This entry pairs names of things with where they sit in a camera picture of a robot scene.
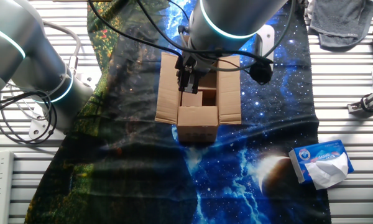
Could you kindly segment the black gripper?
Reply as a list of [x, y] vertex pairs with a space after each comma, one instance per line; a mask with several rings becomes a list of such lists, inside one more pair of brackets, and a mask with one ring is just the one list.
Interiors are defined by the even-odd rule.
[[207, 75], [211, 71], [210, 66], [213, 66], [216, 61], [217, 58], [212, 55], [182, 52], [175, 66], [178, 70], [178, 90], [197, 94], [201, 76]]

